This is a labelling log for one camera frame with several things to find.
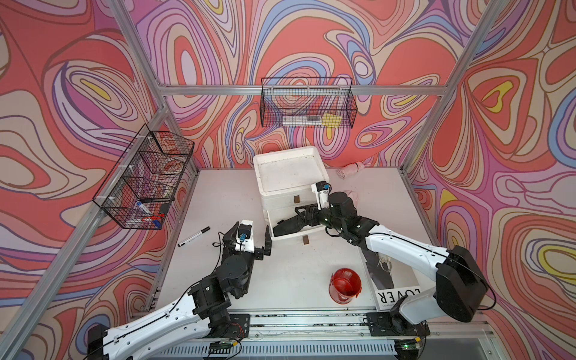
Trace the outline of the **black umbrella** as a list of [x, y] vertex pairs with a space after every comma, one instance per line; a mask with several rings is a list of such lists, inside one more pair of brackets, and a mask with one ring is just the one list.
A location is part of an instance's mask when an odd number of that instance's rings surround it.
[[300, 232], [304, 227], [314, 227], [317, 223], [306, 219], [305, 217], [299, 217], [295, 215], [287, 220], [281, 220], [273, 227], [274, 236], [286, 236], [289, 234], [294, 234]]

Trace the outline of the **white drawer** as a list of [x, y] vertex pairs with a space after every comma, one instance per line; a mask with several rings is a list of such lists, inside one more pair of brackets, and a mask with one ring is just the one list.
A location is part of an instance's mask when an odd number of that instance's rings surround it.
[[316, 204], [289, 206], [265, 211], [273, 241], [309, 236], [324, 230]]

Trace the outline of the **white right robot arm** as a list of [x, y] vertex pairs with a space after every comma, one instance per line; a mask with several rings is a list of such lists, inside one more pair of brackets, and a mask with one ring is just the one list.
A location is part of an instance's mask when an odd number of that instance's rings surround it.
[[410, 266], [434, 281], [435, 286], [415, 295], [402, 295], [379, 321], [369, 313], [369, 324], [400, 336], [429, 335], [426, 322], [450, 317], [461, 323], [482, 311], [482, 300], [491, 287], [472, 254], [461, 246], [452, 249], [425, 244], [401, 235], [368, 217], [358, 215], [344, 192], [321, 196], [315, 205], [295, 209], [305, 226], [321, 225], [332, 237]]

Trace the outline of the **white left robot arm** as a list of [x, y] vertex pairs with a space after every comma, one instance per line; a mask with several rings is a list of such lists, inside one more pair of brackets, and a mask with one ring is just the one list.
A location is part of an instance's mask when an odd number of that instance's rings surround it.
[[231, 315], [232, 300], [248, 293], [254, 263], [272, 253], [272, 237], [265, 231], [264, 245], [254, 246], [253, 224], [235, 223], [221, 240], [219, 264], [168, 305], [137, 320], [88, 331], [86, 359], [150, 359], [193, 339], [222, 340], [234, 347], [249, 334], [251, 317]]

